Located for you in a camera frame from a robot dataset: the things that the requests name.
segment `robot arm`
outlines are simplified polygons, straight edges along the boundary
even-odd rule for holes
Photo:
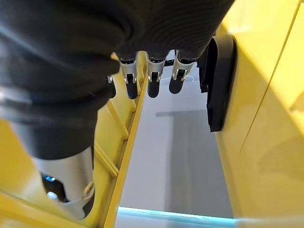
[[[232,2],[0,0],[0,117],[67,214],[83,219],[93,206],[97,110],[114,96],[111,75],[122,68],[134,99],[136,53],[145,50],[155,97],[165,57],[176,49],[170,90],[179,92]]]

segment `black fabric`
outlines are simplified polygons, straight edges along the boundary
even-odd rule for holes
[[[56,123],[96,113],[107,102],[106,77],[119,71],[110,54],[178,49],[198,57],[232,2],[0,0],[0,117],[18,125],[33,156],[34,148],[52,153],[50,144],[69,154],[68,144],[91,137],[88,147],[94,128],[79,126],[73,133]]]
[[[39,124],[12,122],[26,151],[33,157],[57,160],[76,155],[94,145],[97,112],[88,116],[41,118]]]

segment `cyan light strip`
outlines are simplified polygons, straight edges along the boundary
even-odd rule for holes
[[[200,216],[200,215],[187,215],[173,212],[164,212],[156,210],[144,210],[144,209],[135,209],[135,208],[124,208],[119,207],[118,213],[122,215],[137,216],[137,217],[146,217],[150,219],[162,219],[176,222],[186,222],[193,224],[200,224],[206,226],[215,226],[223,228],[235,228],[235,221],[232,218],[217,218],[209,216]]]

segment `white floor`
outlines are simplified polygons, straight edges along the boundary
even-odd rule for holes
[[[174,58],[174,52],[168,58]],[[193,67],[176,95],[169,92],[171,73],[172,67],[165,67],[159,95],[145,98],[120,206],[232,218],[217,144],[208,126],[207,95],[200,93],[198,69]],[[133,228],[147,227],[143,218],[127,215],[118,216],[116,227],[128,227],[120,224],[129,220],[134,221]],[[150,227],[187,227],[173,226],[172,221],[154,222],[157,225]]]

